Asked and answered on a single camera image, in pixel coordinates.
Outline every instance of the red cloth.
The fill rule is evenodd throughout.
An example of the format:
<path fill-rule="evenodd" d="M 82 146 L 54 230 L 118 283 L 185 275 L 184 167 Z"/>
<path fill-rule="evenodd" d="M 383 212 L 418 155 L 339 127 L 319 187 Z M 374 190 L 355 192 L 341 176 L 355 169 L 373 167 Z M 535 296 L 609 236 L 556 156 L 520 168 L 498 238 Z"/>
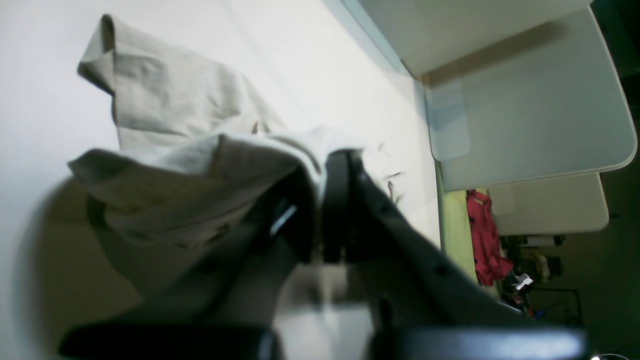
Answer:
<path fill-rule="evenodd" d="M 513 263 L 500 254 L 498 227 L 491 216 L 491 198 L 475 190 L 467 192 L 467 211 L 474 246 L 476 274 L 480 284 L 492 286 L 504 279 L 513 269 Z"/>

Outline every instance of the wire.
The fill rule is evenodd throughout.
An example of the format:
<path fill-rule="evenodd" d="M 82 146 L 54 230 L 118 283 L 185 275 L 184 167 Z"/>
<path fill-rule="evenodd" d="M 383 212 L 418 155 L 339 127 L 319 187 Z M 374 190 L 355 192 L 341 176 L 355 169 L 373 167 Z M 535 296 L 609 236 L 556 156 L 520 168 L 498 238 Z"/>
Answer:
<path fill-rule="evenodd" d="M 597 357 L 600 357 L 600 356 L 617 356 L 617 357 L 623 358 L 624 360 L 629 360 L 628 357 L 622 356 L 622 355 L 619 355 L 619 354 L 598 354 L 598 355 L 594 355 L 594 356 L 597 356 Z"/>

